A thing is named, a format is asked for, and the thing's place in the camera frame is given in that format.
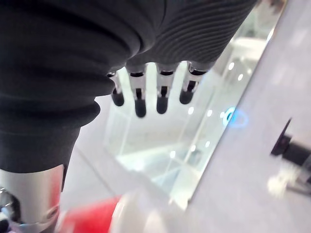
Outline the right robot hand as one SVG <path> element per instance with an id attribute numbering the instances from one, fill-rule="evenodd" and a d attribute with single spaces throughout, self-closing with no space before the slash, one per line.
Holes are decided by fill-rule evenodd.
<path id="1" fill-rule="evenodd" d="M 254 0 L 3 0 L 0 3 L 0 210 L 5 233 L 52 233 L 80 129 L 96 97 L 123 103 L 126 68 L 144 117 L 146 65 L 157 68 L 157 111 L 173 74 L 188 70 L 187 104 Z"/>

